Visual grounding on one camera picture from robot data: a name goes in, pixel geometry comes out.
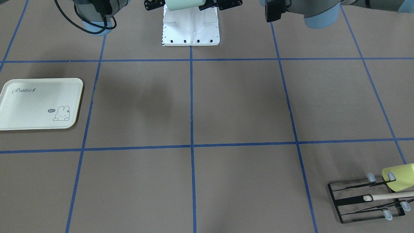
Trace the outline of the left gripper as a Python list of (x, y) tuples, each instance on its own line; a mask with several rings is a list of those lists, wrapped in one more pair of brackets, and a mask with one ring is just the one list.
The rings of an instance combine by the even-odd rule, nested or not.
[(199, 10), (203, 11), (208, 8), (217, 7), (219, 10), (225, 10), (241, 6), (243, 4), (242, 0), (206, 0), (205, 3), (199, 6)]

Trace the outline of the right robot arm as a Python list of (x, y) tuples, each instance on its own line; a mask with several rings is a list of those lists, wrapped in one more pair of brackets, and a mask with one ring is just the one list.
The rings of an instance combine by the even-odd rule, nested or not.
[(83, 26), (72, 21), (62, 10), (57, 0), (54, 1), (61, 15), (76, 28), (90, 35), (103, 36), (117, 27), (114, 17), (130, 0), (72, 0), (74, 13)]

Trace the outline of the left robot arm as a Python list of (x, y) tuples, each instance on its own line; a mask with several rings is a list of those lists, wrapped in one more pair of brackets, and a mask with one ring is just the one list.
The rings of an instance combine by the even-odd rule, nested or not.
[(367, 9), (413, 13), (412, 0), (261, 0), (267, 22), (281, 19), (285, 12), (304, 16), (308, 28), (325, 28), (338, 17), (340, 6), (358, 6)]

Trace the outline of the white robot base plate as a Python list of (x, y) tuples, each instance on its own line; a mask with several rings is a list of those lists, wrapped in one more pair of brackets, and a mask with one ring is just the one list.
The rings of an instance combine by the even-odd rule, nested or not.
[(162, 46), (217, 46), (220, 44), (217, 8), (170, 11), (164, 6)]

